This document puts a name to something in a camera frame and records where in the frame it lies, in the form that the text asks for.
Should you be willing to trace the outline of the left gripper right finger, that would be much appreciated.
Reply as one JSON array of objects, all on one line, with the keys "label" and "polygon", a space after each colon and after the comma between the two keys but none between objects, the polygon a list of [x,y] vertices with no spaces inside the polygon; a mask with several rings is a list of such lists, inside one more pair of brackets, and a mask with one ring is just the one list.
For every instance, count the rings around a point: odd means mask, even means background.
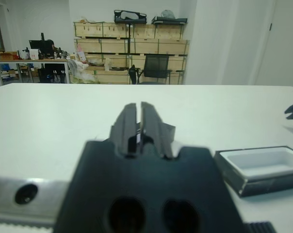
[{"label": "left gripper right finger", "polygon": [[174,141],[174,126],[162,121],[155,107],[141,102],[141,141],[152,144],[157,154],[165,159],[174,159],[171,144]]}]

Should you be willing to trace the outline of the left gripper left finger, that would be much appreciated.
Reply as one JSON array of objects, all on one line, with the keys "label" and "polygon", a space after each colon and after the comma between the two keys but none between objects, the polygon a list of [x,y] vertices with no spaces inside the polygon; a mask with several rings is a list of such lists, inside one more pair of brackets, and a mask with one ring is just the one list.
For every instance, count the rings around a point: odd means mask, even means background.
[{"label": "left gripper left finger", "polygon": [[137,109],[135,103],[124,106],[111,127],[109,140],[115,150],[125,156],[133,156],[137,150]]}]

